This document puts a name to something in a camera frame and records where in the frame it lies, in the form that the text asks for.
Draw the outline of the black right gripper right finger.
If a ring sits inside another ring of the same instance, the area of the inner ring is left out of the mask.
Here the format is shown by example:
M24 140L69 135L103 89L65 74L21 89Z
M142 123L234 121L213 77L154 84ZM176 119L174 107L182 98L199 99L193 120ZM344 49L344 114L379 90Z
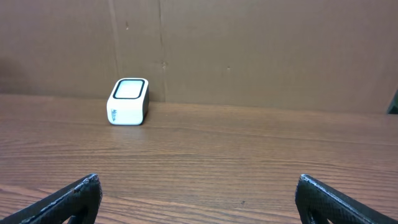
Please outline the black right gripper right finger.
M295 191L295 204L301 222L304 224L397 224L397 220L307 174L299 177Z

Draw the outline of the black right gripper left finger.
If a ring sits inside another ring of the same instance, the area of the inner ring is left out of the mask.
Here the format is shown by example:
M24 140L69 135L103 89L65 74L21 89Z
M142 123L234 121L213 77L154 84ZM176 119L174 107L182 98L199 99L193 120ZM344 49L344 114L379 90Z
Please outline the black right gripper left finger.
M28 207L1 220L1 223L82 223L94 224L102 200L97 174L89 174Z

